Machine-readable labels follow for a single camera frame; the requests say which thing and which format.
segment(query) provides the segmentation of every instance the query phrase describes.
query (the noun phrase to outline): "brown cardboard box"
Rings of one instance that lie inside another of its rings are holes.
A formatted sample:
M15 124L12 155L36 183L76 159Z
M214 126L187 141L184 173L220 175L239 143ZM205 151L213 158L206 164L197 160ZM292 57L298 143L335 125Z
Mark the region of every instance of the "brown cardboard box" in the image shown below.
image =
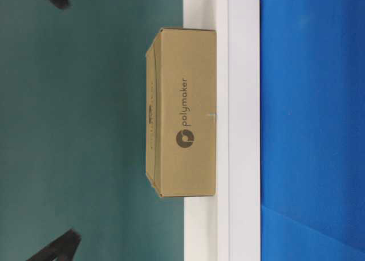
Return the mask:
M163 28L146 54L146 175L160 197L216 190L216 33Z

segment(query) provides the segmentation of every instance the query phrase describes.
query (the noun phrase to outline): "white wall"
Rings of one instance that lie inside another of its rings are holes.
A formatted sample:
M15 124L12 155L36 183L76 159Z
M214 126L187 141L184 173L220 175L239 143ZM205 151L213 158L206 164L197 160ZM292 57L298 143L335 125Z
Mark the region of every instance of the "white wall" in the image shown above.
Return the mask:
M259 0L184 0L217 30L217 194L185 199L186 261L260 260Z

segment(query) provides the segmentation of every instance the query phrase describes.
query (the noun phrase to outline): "teal floor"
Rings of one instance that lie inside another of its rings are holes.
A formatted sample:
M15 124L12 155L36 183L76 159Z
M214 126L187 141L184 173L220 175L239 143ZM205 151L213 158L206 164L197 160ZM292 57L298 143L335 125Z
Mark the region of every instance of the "teal floor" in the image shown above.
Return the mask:
M183 260L183 201L145 178L144 53L183 0L0 0L0 260L70 227L75 261Z

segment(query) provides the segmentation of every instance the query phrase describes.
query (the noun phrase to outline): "blue surface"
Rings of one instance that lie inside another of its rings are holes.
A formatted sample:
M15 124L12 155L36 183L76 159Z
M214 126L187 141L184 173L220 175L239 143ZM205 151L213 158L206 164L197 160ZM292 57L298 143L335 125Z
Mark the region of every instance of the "blue surface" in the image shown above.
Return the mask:
M262 260L365 260L365 0L261 0Z

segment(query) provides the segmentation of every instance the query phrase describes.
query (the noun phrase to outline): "circular logo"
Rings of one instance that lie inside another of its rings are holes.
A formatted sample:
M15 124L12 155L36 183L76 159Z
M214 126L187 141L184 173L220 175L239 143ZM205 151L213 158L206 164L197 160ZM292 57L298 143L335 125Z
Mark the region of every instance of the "circular logo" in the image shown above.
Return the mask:
M176 135L176 142L182 148L187 148L194 143L194 134L190 130L181 130Z

